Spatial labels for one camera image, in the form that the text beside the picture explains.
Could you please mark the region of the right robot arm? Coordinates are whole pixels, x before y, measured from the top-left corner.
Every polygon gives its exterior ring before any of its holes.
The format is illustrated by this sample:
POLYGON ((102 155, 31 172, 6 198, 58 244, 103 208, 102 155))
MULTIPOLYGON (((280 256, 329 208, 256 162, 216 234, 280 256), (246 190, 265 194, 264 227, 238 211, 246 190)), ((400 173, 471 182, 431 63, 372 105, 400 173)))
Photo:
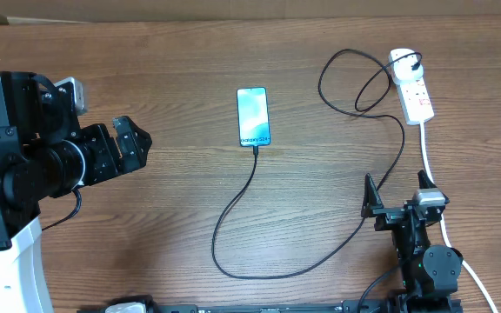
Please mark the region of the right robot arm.
POLYGON ((461 312, 458 291, 463 255, 445 245, 433 245, 427 228, 442 220, 449 198, 428 178, 417 174, 419 188, 411 200, 400 207, 386 208, 377 188, 367 174, 361 217, 376 219, 374 230, 390 231, 397 252, 397 265, 377 278, 357 302, 359 312, 461 312), (391 291, 386 299, 366 304, 370 291, 399 270, 403 288, 391 291))

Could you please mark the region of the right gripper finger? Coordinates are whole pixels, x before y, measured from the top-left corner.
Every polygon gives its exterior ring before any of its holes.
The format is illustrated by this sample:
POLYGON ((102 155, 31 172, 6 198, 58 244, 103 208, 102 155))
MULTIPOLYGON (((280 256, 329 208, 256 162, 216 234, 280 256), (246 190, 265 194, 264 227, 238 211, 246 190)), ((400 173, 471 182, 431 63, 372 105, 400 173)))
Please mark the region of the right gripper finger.
POLYGON ((417 179, 419 183, 419 188, 423 189, 436 189, 437 186, 432 180, 428 177, 427 173, 424 170, 420 170, 417 173, 417 179))
POLYGON ((364 178, 364 199, 361 209, 361 217, 375 217, 382 213, 384 205, 377 187, 369 173, 364 178))

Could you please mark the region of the Samsung Galaxy smartphone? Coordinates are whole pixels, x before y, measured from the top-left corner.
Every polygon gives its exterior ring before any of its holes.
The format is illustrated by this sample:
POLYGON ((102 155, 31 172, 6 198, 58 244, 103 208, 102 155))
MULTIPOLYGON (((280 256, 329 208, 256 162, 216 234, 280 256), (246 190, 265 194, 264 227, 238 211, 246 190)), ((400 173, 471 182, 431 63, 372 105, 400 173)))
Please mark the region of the Samsung Galaxy smartphone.
POLYGON ((265 87, 237 90, 239 142, 243 147, 271 143, 271 127, 265 87))

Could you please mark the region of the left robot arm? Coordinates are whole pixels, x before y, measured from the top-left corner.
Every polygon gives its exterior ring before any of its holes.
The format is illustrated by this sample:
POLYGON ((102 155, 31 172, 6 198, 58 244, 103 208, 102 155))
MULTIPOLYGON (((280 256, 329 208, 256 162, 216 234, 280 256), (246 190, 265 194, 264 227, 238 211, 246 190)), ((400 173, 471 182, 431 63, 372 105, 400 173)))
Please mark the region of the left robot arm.
POLYGON ((75 78, 0 71, 0 312, 50 312, 40 202, 142 169, 150 134, 129 117, 82 127, 75 78))

